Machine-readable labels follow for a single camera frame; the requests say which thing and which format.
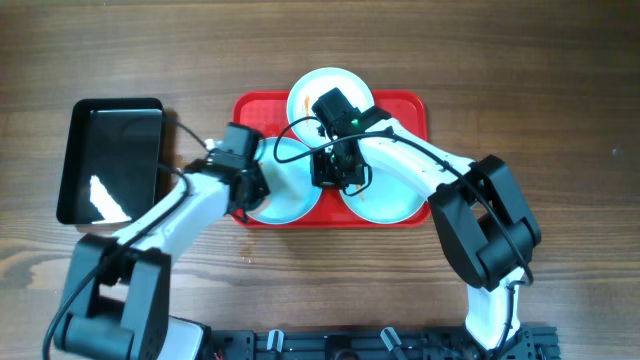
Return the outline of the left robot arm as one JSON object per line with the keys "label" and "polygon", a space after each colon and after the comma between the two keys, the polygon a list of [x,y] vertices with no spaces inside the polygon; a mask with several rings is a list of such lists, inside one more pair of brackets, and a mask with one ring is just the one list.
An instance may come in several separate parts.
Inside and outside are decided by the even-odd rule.
{"label": "left robot arm", "polygon": [[175,261],[209,225],[256,209],[269,190],[256,160],[198,159],[181,184],[111,236],[75,245],[42,357],[57,349],[87,359],[199,359],[210,330],[169,314]]}

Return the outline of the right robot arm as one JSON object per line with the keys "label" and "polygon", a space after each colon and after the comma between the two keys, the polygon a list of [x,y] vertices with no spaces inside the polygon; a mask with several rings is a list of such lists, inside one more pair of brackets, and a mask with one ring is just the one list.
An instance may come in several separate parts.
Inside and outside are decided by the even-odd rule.
{"label": "right robot arm", "polygon": [[400,180],[430,206],[442,251],[468,286],[465,330],[483,352],[503,355],[520,328],[518,291],[533,283],[529,267],[541,230],[509,167],[447,153],[388,115],[320,120],[311,151],[322,180],[341,187],[368,181],[366,166]]}

